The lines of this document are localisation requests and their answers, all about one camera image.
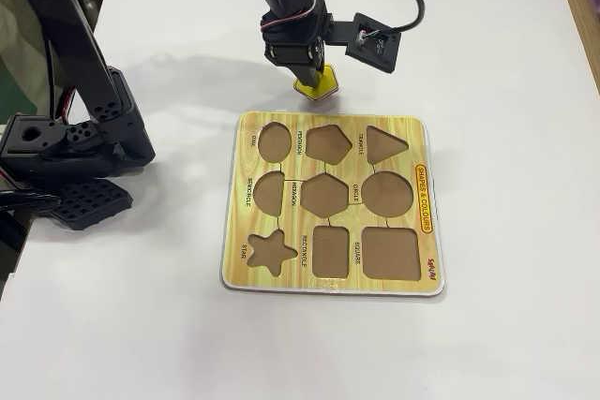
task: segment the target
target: screw hole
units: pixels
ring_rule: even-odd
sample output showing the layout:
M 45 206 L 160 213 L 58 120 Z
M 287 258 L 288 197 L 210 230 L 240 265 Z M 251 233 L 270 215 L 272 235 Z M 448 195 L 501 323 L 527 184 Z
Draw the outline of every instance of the screw hole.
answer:
M 23 132 L 22 140 L 30 142 L 36 138 L 39 138 L 40 135 L 41 135 L 41 132 L 37 128 L 35 128 L 34 126 L 30 126 Z

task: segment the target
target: yellow pentagon piece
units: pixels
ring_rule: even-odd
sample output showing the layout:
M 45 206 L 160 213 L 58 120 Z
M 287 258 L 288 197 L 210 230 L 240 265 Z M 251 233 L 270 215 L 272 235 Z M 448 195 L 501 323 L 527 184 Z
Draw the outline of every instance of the yellow pentagon piece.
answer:
M 312 86 L 305 86 L 296 79 L 293 83 L 293 89 L 303 96 L 308 97 L 310 100 L 321 100 L 338 91 L 338 79 L 336 78 L 336 71 L 333 66 L 325 65 L 322 75 L 320 74 L 319 77 L 319 84 L 315 88 Z

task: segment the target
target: wooden puzzle board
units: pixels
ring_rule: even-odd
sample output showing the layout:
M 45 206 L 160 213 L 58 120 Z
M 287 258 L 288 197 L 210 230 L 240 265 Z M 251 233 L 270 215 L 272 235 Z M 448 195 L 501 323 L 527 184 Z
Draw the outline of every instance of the wooden puzzle board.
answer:
M 418 119 L 248 112 L 237 129 L 223 281 L 436 295 L 443 267 L 432 187 Z

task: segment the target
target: white table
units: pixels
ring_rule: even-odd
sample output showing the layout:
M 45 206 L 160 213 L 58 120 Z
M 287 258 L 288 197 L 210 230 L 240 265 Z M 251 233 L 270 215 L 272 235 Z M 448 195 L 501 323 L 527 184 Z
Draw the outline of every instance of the white table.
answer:
M 35 223 L 0 303 L 2 398 L 598 398 L 600 98 L 567 2 L 426 2 L 392 76 L 328 49 L 341 91 L 316 110 L 427 124 L 442 296 L 223 288 L 236 120 L 313 107 L 263 59 L 263 0 L 106 0 L 97 38 L 157 159 L 117 180 L 118 218 Z

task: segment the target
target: orange label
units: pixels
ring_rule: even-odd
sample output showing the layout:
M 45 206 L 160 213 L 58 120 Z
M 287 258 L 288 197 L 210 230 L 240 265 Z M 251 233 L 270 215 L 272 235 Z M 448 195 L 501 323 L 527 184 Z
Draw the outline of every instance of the orange label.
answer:
M 419 202 L 419 213 L 421 215 L 421 230 L 424 233 L 431 233 L 433 225 L 431 223 L 431 207 L 429 204 L 429 186 L 428 170 L 422 164 L 417 165 L 416 172 L 416 192 Z

